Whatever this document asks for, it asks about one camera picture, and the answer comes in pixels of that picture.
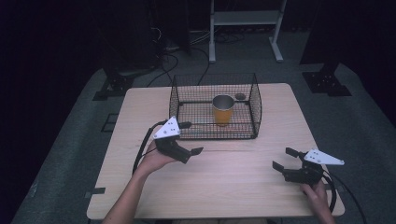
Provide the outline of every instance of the wooden table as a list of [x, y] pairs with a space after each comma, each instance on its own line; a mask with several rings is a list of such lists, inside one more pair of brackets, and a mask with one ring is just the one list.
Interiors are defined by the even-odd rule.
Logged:
[[[285, 182], [272, 168], [276, 161], [299, 169], [301, 161], [286, 147], [306, 152], [317, 147], [288, 84], [260, 84], [262, 124], [252, 140], [178, 141], [204, 147], [187, 164], [175, 162], [152, 174], [136, 218], [240, 218], [312, 216], [298, 184]], [[168, 119], [171, 88], [130, 89], [88, 207], [90, 219], [103, 219], [131, 178], [134, 159], [148, 128]], [[337, 195], [333, 214], [344, 214]]]

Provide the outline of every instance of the orange cup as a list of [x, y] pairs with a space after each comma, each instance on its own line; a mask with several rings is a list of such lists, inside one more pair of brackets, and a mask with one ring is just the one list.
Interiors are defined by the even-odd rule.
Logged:
[[233, 97], [229, 95], [217, 95], [212, 100], [213, 115], [215, 122], [220, 127], [227, 126], [230, 123], [233, 114]]

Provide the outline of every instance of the floor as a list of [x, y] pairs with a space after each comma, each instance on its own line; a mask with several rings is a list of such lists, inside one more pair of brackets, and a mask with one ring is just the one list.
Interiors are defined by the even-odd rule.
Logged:
[[[318, 71], [321, 64], [299, 65], [308, 32], [281, 32], [278, 39], [284, 62], [277, 63], [268, 33], [245, 34], [233, 44], [217, 44], [217, 61], [208, 64], [208, 45], [203, 42], [191, 55], [177, 51], [164, 56], [170, 77], [178, 74], [255, 73], [259, 83], [288, 83], [304, 113], [319, 149], [336, 155], [344, 166], [330, 166], [358, 200], [368, 223], [392, 223], [396, 219], [396, 130], [361, 85], [359, 77], [340, 64], [335, 72], [351, 96], [330, 97], [312, 93], [302, 72]], [[133, 88], [147, 87], [163, 72], [157, 69], [138, 77]], [[35, 183], [13, 223], [99, 223], [86, 211], [111, 132], [103, 130], [109, 114], [117, 114], [122, 97], [93, 101], [106, 80], [103, 70], [92, 74], [69, 114]], [[169, 85], [167, 75], [150, 87]], [[362, 223], [350, 193], [336, 181], [346, 212], [337, 223]], [[317, 223], [313, 217], [271, 217], [275, 223]]]

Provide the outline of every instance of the hand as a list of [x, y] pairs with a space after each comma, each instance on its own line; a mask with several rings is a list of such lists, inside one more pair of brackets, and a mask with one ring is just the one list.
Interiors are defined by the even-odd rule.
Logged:
[[146, 150], [146, 154], [143, 157], [143, 160], [140, 162], [136, 171], [143, 172], [146, 175], [151, 174], [154, 171], [157, 171], [163, 168], [166, 164], [170, 162], [174, 162], [176, 160], [163, 155], [160, 151], [158, 151], [155, 141], [152, 141], [148, 145], [148, 149]]
[[312, 188], [307, 184], [302, 184], [301, 190], [308, 197], [309, 206], [312, 212], [318, 217], [320, 223], [335, 223], [327, 203], [326, 189], [321, 180]]

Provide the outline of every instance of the metal wire basket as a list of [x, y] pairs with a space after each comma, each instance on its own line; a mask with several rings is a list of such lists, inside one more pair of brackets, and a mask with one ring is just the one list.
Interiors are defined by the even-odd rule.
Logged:
[[[219, 94], [234, 99], [233, 114], [226, 126], [215, 122], [212, 100]], [[181, 139], [253, 139], [262, 121], [262, 99], [255, 74], [217, 74], [204, 77], [175, 76], [172, 84], [169, 118], [189, 121], [180, 131]]]

